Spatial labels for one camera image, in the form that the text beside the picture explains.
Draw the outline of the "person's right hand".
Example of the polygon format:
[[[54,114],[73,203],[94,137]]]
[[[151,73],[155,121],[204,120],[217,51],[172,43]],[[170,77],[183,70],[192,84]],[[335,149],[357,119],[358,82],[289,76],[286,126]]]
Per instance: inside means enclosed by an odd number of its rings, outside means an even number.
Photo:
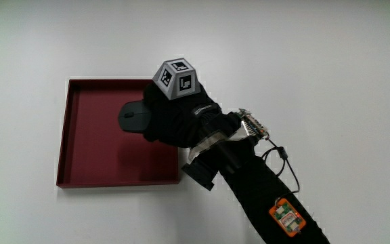
[[[197,144],[198,130],[221,113],[184,58],[161,64],[144,90],[143,103],[151,112],[144,138],[181,148]]]

